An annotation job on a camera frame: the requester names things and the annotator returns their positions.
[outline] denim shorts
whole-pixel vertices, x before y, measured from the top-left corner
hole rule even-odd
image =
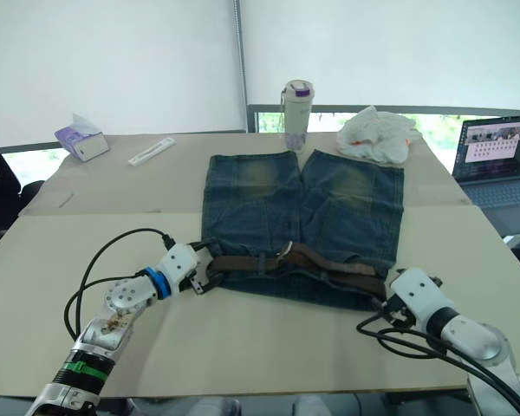
[[[202,239],[213,256],[274,257],[288,241],[328,260],[394,265],[402,218],[403,170],[314,151],[300,172],[293,152],[213,156],[206,178]],[[232,271],[221,287],[346,309],[371,310],[367,293],[326,273],[285,264]]]

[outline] white and purple box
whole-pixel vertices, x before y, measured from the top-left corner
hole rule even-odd
[[[110,149],[104,135],[96,127],[77,127],[74,123],[54,133],[62,147],[77,159],[86,162]]]

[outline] water bottle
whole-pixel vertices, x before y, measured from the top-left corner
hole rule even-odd
[[[299,153],[306,141],[314,89],[308,81],[289,81],[281,92],[281,99],[285,119],[285,146]]]

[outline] crumpled white fabric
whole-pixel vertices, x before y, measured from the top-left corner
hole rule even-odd
[[[421,139],[416,123],[402,115],[366,107],[337,133],[337,150],[347,156],[380,163],[403,163],[408,145]]]

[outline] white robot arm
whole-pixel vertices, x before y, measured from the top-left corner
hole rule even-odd
[[[460,315],[452,301],[421,269],[405,271],[391,283],[391,289],[397,297],[391,297],[383,305],[390,323],[404,328],[415,322],[418,331],[460,350],[494,373],[520,397],[520,374],[516,372],[509,341],[500,330]],[[406,319],[394,320],[396,314]],[[468,386],[480,414],[518,414],[500,393],[474,374],[468,375]]]
[[[177,295],[183,282],[197,293],[197,269],[205,267],[190,245],[175,244],[144,276],[113,284],[99,313],[77,338],[62,369],[27,411],[33,415],[93,415],[99,394],[133,333],[143,311],[159,300]]]

